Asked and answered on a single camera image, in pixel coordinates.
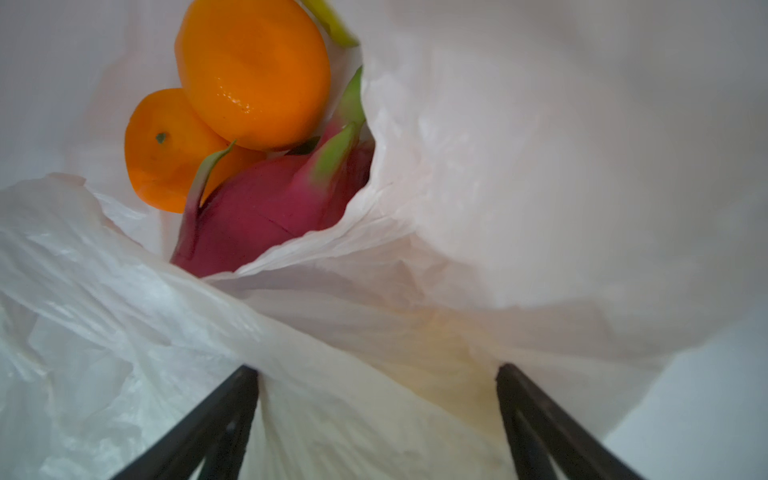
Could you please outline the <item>white translucent plastic bag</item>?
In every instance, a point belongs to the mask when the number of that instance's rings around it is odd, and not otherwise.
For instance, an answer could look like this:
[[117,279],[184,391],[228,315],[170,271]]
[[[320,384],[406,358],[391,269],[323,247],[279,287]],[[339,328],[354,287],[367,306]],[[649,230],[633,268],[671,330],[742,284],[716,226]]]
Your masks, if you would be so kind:
[[500,364],[604,436],[767,293],[763,1],[335,2],[370,180],[206,280],[122,146],[186,7],[1,5],[5,479],[110,478],[242,364],[245,479],[511,479]]

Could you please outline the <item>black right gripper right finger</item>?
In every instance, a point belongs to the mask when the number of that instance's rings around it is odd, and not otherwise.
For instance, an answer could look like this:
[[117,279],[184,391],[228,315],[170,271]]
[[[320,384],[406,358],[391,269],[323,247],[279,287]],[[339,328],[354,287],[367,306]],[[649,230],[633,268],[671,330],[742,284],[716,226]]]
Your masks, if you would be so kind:
[[496,392],[519,479],[642,479],[517,366],[499,368]]

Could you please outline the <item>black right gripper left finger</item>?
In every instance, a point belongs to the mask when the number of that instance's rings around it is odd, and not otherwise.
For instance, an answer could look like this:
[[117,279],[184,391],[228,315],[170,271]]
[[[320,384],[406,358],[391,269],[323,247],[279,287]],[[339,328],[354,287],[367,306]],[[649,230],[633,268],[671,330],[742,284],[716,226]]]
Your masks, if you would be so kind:
[[115,477],[238,479],[258,400],[259,373],[243,365]]

